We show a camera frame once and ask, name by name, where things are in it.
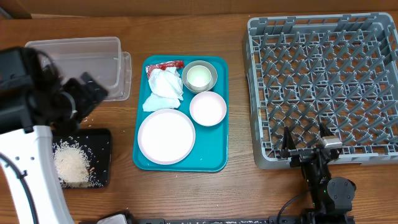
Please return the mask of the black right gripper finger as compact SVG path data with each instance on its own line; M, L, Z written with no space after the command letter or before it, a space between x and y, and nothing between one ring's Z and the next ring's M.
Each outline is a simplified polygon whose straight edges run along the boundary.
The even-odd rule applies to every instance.
M282 141L282 151L295 149L295 143L292 138L291 132L287 126L284 127L284 136Z
M329 130L329 128L324 123L320 123L319 127L320 127L320 137L321 138L334 136L334 134Z

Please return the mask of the white rice pile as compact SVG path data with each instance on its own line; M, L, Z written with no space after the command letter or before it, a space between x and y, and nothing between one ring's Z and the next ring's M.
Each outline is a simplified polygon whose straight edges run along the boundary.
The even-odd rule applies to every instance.
M95 168L91 166L93 153L90 148L76 140L63 139L52 145L53 161L58 179L63 188L97 188L103 187L96 177Z

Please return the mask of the white napkin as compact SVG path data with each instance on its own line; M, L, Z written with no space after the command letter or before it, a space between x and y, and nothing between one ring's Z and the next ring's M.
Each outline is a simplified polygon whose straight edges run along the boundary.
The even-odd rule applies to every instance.
M149 76L149 86L158 96L183 100L183 81L176 67L153 69Z
M163 96L151 93L142 105L142 109L145 112L153 112L162 109L175 109L180 106L180 100L178 98L166 98Z

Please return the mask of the pink small bowl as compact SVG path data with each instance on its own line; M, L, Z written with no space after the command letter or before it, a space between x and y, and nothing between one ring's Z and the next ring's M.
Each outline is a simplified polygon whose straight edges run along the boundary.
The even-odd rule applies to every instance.
M219 94L204 91L193 97L189 112L196 123L210 127L221 123L226 117L227 105Z

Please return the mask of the red snack wrapper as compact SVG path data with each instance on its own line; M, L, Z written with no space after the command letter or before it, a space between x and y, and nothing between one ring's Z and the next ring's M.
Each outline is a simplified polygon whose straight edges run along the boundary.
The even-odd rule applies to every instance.
M169 61L169 62L157 63L157 64L153 64L153 65L147 65L146 66L147 77L150 78L151 72L156 68L165 70L166 68L169 68L169 67L184 68L185 64L184 64L183 60L174 60L174 61Z

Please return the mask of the pink round plate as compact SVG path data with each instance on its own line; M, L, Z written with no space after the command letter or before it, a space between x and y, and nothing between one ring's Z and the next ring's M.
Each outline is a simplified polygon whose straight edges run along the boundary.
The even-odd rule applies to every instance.
M187 115L172 109L151 113L139 127L137 143L142 154L160 165L176 164L192 151L196 139Z

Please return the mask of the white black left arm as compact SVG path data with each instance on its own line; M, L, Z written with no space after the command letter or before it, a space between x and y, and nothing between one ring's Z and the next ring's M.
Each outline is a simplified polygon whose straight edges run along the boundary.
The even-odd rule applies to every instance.
M70 135L108 95L88 74L62 83L43 51L1 51L1 168L20 223L73 223L60 185L52 134Z

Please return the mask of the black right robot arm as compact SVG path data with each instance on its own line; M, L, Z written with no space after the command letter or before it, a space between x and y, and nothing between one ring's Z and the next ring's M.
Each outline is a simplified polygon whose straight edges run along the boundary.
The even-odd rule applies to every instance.
M282 212L297 199L310 194L313 208L304 209L296 218L288 218L287 223L354 223L354 218L347 216L352 210L356 185L343 177L332 177L328 163L339 158L343 143L325 124L320 123L318 144L311 150L298 151L288 127L284 128L281 157L290 159L290 167L299 167L308 189L290 199L279 210L276 222L282 223Z

